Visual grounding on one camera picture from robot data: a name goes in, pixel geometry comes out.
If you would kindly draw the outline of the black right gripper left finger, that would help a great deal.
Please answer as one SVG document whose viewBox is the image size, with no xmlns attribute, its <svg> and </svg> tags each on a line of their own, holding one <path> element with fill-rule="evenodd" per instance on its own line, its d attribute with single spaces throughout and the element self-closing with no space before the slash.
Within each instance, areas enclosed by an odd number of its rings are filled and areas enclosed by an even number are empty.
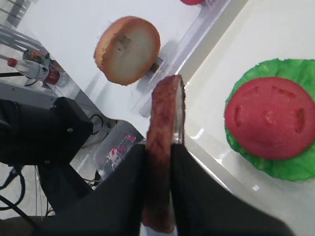
<svg viewBox="0 0 315 236">
<path fill-rule="evenodd" d="M 84 197 L 72 198 L 69 190 L 86 183 L 74 172 L 75 180 L 50 204 L 55 215 L 21 215 L 0 222 L 2 236 L 137 236 L 140 233 L 145 196 L 143 144 L 136 144 L 110 177 Z"/>
</svg>

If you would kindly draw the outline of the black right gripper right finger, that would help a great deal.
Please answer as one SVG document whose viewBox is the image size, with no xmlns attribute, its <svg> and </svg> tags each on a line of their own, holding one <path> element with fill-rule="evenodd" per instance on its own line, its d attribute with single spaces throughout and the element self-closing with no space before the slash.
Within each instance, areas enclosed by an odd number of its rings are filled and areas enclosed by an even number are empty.
<svg viewBox="0 0 315 236">
<path fill-rule="evenodd" d="M 171 194 L 180 236 L 292 236 L 277 219 L 215 181 L 183 144 L 171 148 Z"/>
</svg>

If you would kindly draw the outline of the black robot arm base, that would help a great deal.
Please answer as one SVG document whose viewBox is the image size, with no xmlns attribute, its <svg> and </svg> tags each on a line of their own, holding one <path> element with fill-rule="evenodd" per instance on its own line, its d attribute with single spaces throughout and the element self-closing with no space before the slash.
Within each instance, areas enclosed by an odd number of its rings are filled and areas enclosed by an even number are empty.
<svg viewBox="0 0 315 236">
<path fill-rule="evenodd" d="M 0 161 L 38 166 L 42 189 L 55 213 L 91 192 L 70 162 L 92 132 L 91 120 L 69 98 L 57 98 L 50 109 L 0 101 Z"/>
</svg>

